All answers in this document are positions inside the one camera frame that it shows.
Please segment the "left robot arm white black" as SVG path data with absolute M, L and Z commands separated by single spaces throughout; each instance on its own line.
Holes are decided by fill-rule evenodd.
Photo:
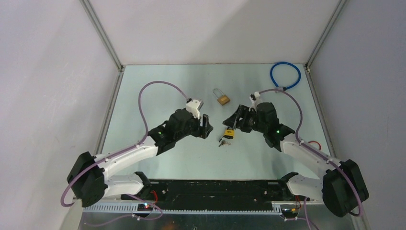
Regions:
M 195 118 L 186 109 L 178 109 L 167 121 L 148 131 L 139 144 L 115 154 L 80 154 L 67 176 L 68 185 L 82 207 L 90 207 L 104 197 L 123 194 L 147 199 L 151 186 L 143 172 L 128 175 L 118 175 L 118 172 L 174 148 L 185 137 L 206 139 L 212 130 L 208 115 Z

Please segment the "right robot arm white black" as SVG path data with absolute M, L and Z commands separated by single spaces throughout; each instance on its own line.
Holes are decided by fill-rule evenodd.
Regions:
M 317 176 L 290 177 L 278 188 L 282 199 L 291 200 L 297 195 L 322 201 L 332 214 L 343 217 L 369 198 L 356 162 L 340 161 L 300 140 L 293 129 L 280 123 L 272 103 L 260 103 L 256 108 L 240 105 L 223 125 L 245 133 L 261 133 L 270 148 L 291 156 Z

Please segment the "yellow padlock black shackle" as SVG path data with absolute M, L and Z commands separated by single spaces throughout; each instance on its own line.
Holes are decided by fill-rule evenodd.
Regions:
M 234 129 L 231 128 L 231 127 L 227 127 L 227 128 L 225 129 L 224 134 L 223 134 L 223 138 L 226 138 L 226 139 L 233 139 L 234 136 L 235 136 L 235 131 L 234 131 Z

